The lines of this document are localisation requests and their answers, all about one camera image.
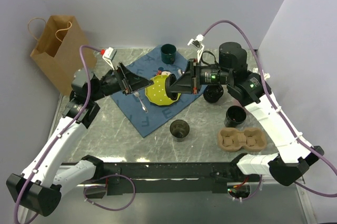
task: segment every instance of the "white clip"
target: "white clip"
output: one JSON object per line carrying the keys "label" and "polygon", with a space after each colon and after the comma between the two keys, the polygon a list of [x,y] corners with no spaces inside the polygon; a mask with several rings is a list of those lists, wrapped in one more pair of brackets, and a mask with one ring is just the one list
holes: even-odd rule
{"label": "white clip", "polygon": [[295,137],[295,140],[299,139],[300,137],[302,137],[303,133],[299,132],[299,134]]}
{"label": "white clip", "polygon": [[282,111],[282,107],[281,106],[278,106],[277,109],[275,109],[276,113],[279,113]]}

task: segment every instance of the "dark green cup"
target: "dark green cup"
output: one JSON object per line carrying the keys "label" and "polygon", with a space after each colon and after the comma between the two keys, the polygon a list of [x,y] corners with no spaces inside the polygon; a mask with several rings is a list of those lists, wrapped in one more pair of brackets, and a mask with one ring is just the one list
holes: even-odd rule
{"label": "dark green cup", "polygon": [[164,44],[161,49],[162,53],[162,61],[165,64],[171,65],[175,61],[175,53],[177,52],[177,48],[172,44]]}

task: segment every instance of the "wall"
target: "wall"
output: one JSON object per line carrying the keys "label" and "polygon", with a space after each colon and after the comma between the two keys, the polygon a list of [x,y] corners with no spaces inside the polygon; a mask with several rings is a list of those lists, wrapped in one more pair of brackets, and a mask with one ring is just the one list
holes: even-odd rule
{"label": "wall", "polygon": [[[265,72],[299,131],[337,165],[336,0],[285,0],[260,48]],[[322,161],[306,173],[310,188],[336,193],[336,176]],[[318,222],[337,221],[337,200],[310,193]]]}
{"label": "wall", "polygon": [[[258,48],[283,0],[44,0],[53,14],[71,14],[92,45],[186,47],[191,38],[219,19],[236,22]],[[207,35],[208,47],[244,40],[231,27]]]}
{"label": "wall", "polygon": [[[6,179],[20,174],[47,141],[58,92],[29,55],[36,41],[27,31],[35,16],[48,18],[42,0],[0,0],[0,215],[13,223],[14,202]],[[44,25],[35,23],[39,34]]]}

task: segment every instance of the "plate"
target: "plate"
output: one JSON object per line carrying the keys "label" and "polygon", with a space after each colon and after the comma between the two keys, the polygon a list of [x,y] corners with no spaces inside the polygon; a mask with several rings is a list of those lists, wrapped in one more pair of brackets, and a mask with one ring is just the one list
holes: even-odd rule
{"label": "plate", "polygon": [[169,106],[179,100],[181,94],[178,94],[177,100],[171,100],[167,97],[165,91],[165,80],[167,77],[168,75],[158,75],[151,78],[154,84],[145,89],[145,96],[151,103],[158,106]]}

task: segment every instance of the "marble table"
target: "marble table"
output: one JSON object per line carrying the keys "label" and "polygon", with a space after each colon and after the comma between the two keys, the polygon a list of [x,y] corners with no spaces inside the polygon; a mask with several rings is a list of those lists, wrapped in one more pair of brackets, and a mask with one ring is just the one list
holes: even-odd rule
{"label": "marble table", "polygon": [[[114,62],[123,62],[124,65],[128,65],[150,50],[118,49]],[[196,51],[193,49],[178,49],[178,51],[186,58],[196,57]],[[217,50],[211,51],[216,56],[218,55]],[[109,70],[109,66],[99,56],[97,58],[94,70],[100,78]],[[208,56],[205,60],[212,62],[212,58]],[[256,67],[250,52],[247,63],[250,70]],[[60,98],[60,105],[55,115],[56,124],[67,102],[68,97]],[[216,135],[224,127],[226,110],[233,105],[233,99],[227,93],[215,104],[207,103],[203,96],[199,97],[145,138],[141,137],[111,97],[101,99],[97,103],[101,107],[100,112],[86,134],[72,145],[64,162],[78,162],[85,155],[95,156],[105,162],[221,162],[231,161],[239,153],[245,152],[244,149],[238,152],[224,152],[216,144]],[[176,119],[184,119],[190,125],[189,138],[184,142],[172,140],[169,126]],[[246,121],[238,129],[242,130],[246,127],[262,128],[252,115],[248,115]],[[251,152],[251,154],[277,152],[268,135],[267,143],[263,151]]]}

